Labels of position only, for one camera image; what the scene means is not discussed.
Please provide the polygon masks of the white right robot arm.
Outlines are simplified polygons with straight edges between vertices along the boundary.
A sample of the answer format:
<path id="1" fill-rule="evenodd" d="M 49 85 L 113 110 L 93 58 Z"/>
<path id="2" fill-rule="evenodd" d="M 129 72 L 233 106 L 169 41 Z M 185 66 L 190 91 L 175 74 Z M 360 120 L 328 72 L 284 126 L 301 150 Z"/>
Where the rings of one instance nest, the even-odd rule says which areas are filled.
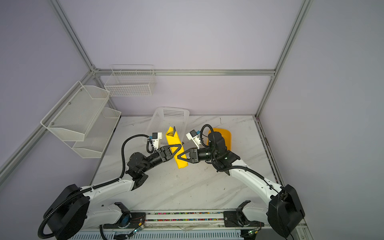
<path id="1" fill-rule="evenodd" d="M 252 170 L 227 148 L 221 133 L 210 132 L 207 144 L 202 143 L 202 137 L 203 134 L 199 131 L 187 133 L 187 139 L 196 146 L 178 155 L 178 159 L 191 164 L 210 163 L 217 172 L 226 173 L 241 181 L 265 203 L 265 207 L 259 207 L 250 200 L 241 203 L 236 208 L 237 226 L 248 227 L 255 222 L 268 224 L 281 237 L 288 238 L 305 217 L 295 188 L 274 183 Z"/>

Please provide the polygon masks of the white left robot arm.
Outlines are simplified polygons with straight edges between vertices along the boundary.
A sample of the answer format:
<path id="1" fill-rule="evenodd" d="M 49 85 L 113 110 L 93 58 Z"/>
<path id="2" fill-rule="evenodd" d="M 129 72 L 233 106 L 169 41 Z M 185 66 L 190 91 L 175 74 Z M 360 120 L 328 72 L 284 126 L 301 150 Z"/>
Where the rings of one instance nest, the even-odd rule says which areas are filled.
<path id="1" fill-rule="evenodd" d="M 173 159 L 181 149 L 182 145 L 176 144 L 160 147 L 148 157 L 134 153 L 128 161 L 123 160 L 123 172 L 115 179 L 92 186 L 67 186 L 44 214 L 38 237 L 68 240 L 92 227 L 141 227 L 144 218 L 132 215 L 121 201 L 123 195 L 141 187 L 147 171 Z"/>

